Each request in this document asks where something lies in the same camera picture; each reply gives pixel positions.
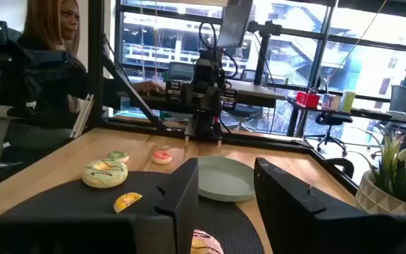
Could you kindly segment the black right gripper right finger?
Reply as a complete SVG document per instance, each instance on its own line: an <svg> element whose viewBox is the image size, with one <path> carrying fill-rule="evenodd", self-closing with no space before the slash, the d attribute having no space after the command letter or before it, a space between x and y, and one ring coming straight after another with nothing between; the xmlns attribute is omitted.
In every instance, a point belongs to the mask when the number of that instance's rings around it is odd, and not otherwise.
<svg viewBox="0 0 406 254"><path fill-rule="evenodd" d="M261 157L254 188L275 253L406 253L406 215L368 214Z"/></svg>

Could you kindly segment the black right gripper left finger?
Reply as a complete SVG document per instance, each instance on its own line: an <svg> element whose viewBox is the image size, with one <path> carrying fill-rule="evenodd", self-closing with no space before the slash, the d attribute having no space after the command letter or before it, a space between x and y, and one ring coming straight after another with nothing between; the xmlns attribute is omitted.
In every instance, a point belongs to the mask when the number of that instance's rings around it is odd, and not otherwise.
<svg viewBox="0 0 406 254"><path fill-rule="evenodd" d="M0 216L0 253L189 253L198 181L193 158L113 188L61 184Z"/></svg>

